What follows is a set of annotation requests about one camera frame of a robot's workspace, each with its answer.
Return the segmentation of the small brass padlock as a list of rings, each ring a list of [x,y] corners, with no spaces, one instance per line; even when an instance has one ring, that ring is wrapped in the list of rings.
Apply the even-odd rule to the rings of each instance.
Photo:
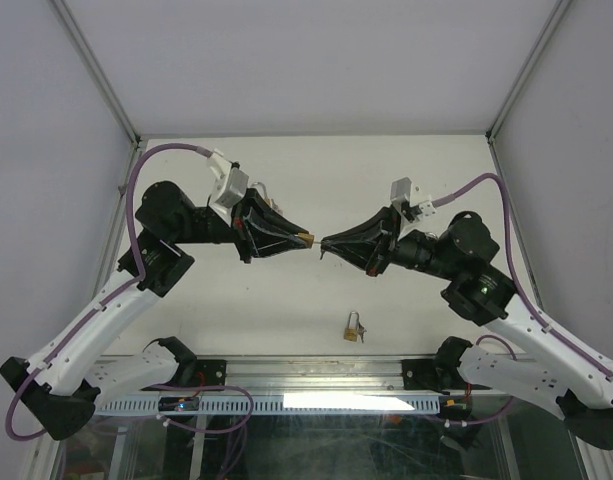
[[[302,240],[308,248],[311,248],[315,243],[315,237],[310,233],[301,232],[298,234],[298,238]]]

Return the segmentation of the medium brass padlock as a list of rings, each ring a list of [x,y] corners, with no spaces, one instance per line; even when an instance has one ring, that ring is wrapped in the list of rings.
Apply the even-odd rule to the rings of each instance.
[[[267,187],[266,187],[266,185],[265,185],[263,182],[261,182],[261,181],[255,181],[255,182],[253,182],[253,183],[251,184],[251,187],[252,187],[252,188],[254,188],[254,189],[256,189],[256,190],[257,190],[257,191],[260,193],[260,195],[261,195],[261,197],[263,198],[263,200],[264,200],[264,201],[265,201],[265,202],[266,202],[266,203],[267,203],[269,206],[271,206],[271,205],[272,205],[272,199],[271,199],[271,198],[270,198],[270,196],[268,195],[268,190],[267,190]]]

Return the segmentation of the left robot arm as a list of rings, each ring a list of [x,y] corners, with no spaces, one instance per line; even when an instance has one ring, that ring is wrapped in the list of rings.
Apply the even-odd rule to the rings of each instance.
[[[139,315],[164,298],[194,263],[183,244],[232,244],[244,263],[292,250],[309,249],[314,237],[286,220],[255,188],[212,192],[198,207],[173,182],[161,181],[130,212],[129,250],[89,305],[30,358],[11,357],[0,374],[15,396],[7,411],[7,434],[18,404],[41,424],[41,433],[65,440],[107,403],[154,385],[204,385],[196,354],[181,340],[158,338],[140,353],[107,366],[98,358]]]

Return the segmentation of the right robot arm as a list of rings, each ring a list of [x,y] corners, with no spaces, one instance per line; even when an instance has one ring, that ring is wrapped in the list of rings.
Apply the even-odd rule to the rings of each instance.
[[[401,217],[382,208],[361,225],[321,242],[370,277],[390,265],[447,281],[441,297],[459,317],[500,335],[532,357],[521,363],[448,337],[415,379],[439,393],[468,384],[502,391],[562,421],[587,444],[613,449],[613,360],[525,301],[519,286],[491,263],[499,250],[481,217],[457,214],[434,238],[401,235]]]

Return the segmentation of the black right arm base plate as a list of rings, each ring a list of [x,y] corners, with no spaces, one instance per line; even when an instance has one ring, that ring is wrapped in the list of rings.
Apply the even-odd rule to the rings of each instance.
[[[467,388],[456,370],[437,366],[431,358],[403,359],[401,373],[405,390],[430,390],[447,395],[452,390]]]

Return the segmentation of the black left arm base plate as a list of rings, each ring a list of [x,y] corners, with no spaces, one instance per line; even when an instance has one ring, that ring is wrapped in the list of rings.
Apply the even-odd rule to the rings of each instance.
[[[205,386],[223,386],[226,380],[227,361],[225,359],[195,359],[177,368],[168,381],[156,382],[145,390],[163,391],[163,386],[176,389],[197,390]]]

